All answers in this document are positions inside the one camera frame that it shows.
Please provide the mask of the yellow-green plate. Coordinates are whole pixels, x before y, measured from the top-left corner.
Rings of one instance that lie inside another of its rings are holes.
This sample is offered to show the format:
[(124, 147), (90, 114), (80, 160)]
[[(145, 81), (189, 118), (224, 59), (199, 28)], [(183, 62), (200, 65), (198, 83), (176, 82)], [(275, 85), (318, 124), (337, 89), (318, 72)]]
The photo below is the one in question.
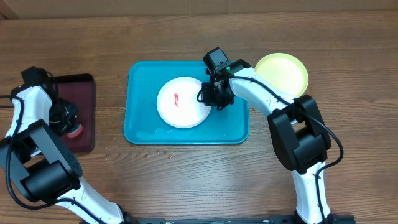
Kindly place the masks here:
[(264, 56), (255, 66), (256, 73), (278, 89), (296, 97), (308, 87), (308, 72), (296, 57), (285, 53)]

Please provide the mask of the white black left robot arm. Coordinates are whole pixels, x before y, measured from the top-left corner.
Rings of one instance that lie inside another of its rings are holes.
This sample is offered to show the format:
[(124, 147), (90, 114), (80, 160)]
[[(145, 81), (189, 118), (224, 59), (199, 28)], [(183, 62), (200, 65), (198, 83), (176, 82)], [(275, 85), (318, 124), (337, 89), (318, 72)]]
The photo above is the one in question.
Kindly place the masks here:
[(14, 109), (1, 140), (7, 190), (19, 206), (66, 208), (86, 223), (135, 223), (83, 177), (74, 154), (94, 146), (95, 83), (90, 74), (55, 77), (30, 67), (6, 97)]

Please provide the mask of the pink green sponge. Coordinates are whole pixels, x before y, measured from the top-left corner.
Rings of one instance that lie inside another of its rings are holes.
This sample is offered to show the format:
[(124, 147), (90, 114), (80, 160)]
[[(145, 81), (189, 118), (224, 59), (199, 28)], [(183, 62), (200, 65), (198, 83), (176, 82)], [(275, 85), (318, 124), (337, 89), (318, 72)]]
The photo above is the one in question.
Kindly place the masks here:
[(83, 126), (81, 124), (76, 124), (74, 127), (72, 127), (72, 129), (70, 130), (70, 132), (67, 133), (67, 137), (68, 138), (76, 138), (77, 136), (79, 136), (81, 133), (83, 132)]

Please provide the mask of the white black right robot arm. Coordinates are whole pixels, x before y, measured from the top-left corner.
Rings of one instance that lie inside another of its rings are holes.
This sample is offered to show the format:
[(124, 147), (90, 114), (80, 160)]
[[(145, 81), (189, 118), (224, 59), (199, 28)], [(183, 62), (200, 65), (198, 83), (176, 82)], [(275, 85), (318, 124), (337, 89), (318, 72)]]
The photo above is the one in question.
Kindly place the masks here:
[(267, 118), (274, 152), (294, 180), (297, 206), (293, 222), (333, 223), (323, 180), (332, 134), (315, 100), (280, 90), (242, 59), (208, 57), (203, 61), (210, 81), (197, 94), (200, 103), (222, 110), (234, 98), (242, 98)]

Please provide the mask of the white plate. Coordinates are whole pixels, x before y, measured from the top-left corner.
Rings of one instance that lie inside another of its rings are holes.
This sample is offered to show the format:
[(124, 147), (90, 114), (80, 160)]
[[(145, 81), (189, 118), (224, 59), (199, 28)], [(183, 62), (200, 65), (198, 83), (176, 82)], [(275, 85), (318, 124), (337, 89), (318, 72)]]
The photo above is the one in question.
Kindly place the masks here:
[(192, 128), (202, 123), (211, 107), (197, 100), (201, 84), (192, 77), (178, 77), (167, 82), (157, 96), (160, 117), (175, 128)]

